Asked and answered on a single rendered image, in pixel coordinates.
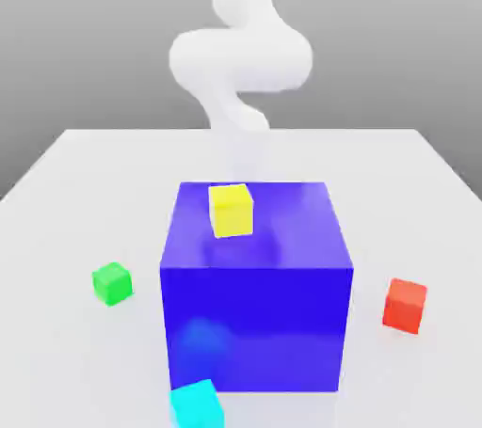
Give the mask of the small yellow cube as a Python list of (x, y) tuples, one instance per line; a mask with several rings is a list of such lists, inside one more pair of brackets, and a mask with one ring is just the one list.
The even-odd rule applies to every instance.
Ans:
[(216, 238), (253, 233), (254, 201), (245, 183), (209, 186), (208, 207)]

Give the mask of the small green cube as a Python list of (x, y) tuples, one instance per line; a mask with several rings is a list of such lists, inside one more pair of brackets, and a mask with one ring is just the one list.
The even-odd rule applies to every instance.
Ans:
[(111, 262), (93, 271), (91, 278), (96, 296), (109, 307), (134, 292), (130, 272), (118, 262)]

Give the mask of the small red cube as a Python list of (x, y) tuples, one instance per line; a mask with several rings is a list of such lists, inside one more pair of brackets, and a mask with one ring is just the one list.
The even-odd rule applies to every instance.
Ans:
[(385, 298), (382, 323), (416, 335), (422, 321), (426, 294), (425, 285), (393, 278)]

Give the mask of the small cyan cube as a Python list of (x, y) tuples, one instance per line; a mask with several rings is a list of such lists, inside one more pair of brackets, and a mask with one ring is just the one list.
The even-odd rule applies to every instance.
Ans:
[(174, 389), (169, 401), (175, 428), (225, 428), (224, 410), (210, 379)]

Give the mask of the large blue box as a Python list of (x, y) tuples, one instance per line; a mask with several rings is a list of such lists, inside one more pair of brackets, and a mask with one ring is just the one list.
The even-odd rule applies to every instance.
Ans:
[(160, 262), (170, 383), (334, 392), (354, 267), (321, 182), (253, 182), (251, 235), (218, 239), (208, 186), (179, 186)]

